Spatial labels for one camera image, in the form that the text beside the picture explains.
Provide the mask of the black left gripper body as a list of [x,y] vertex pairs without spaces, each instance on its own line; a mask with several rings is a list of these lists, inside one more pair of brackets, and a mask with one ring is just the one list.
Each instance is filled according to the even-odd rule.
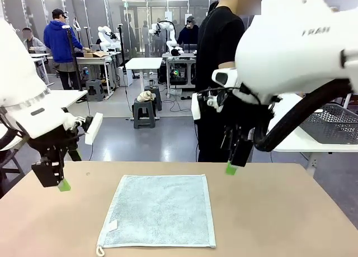
[[64,126],[60,125],[35,139],[29,138],[28,144],[40,154],[41,160],[61,162],[65,155],[69,154],[72,161],[81,161],[77,150],[80,136],[77,127],[65,130]]

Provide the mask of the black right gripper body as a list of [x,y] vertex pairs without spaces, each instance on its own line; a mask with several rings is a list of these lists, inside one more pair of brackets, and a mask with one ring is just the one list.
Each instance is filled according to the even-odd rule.
[[248,140],[253,128],[268,125],[272,118],[273,110],[269,106],[244,102],[232,92],[224,101],[223,121],[226,127],[233,129],[236,140]]

